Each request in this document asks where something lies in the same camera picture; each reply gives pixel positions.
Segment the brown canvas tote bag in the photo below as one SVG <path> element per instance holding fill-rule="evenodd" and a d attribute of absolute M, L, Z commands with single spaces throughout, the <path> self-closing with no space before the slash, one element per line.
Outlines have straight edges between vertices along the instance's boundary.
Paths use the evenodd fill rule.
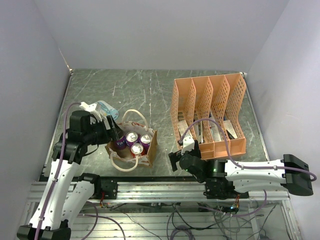
<path fill-rule="evenodd" d="M 130 121 L 129 113 L 138 114 L 143 123 Z M 150 127 L 147 119 L 136 109 L 127 110 L 118 124 L 125 134 L 135 132 L 139 137 L 149 135 L 150 143 L 142 144 L 142 153 L 134 154 L 131 147 L 127 144 L 119 149 L 115 142 L 111 142 L 105 146 L 105 150 L 109 156 L 111 165 L 120 172 L 128 173 L 135 170 L 138 166 L 151 168 L 155 161 L 157 152 L 157 130 Z"/>

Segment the silver top soda can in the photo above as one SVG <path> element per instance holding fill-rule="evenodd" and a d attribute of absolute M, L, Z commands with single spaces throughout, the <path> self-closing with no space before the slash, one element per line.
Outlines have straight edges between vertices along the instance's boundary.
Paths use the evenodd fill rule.
<path fill-rule="evenodd" d="M 145 148 L 140 143 L 134 143 L 130 148 L 132 156 L 143 156 L 145 154 Z"/>

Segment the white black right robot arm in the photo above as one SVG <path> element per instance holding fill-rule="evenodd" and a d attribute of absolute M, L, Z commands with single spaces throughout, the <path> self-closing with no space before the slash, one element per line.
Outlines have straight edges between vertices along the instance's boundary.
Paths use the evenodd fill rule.
<path fill-rule="evenodd" d="M 181 168 L 203 183 L 207 199 L 248 198 L 252 191 L 284 191 L 296 196 L 313 195 L 309 166 L 292 154 L 282 159 L 262 162 L 240 162 L 229 159 L 202 160 L 199 151 L 168 155 L 173 171 Z"/>

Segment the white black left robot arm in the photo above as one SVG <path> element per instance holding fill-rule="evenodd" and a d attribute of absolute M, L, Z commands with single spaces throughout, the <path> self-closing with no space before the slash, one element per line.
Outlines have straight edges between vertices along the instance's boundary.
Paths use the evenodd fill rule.
<path fill-rule="evenodd" d="M 74 111 L 64 120 L 63 133 L 54 145 L 50 175 L 37 210 L 17 231 L 20 240 L 69 240 L 71 226 L 87 200 L 102 193 L 100 176 L 83 173 L 71 195 L 71 182 L 89 146 L 119 139 L 121 129 L 112 116 Z"/>

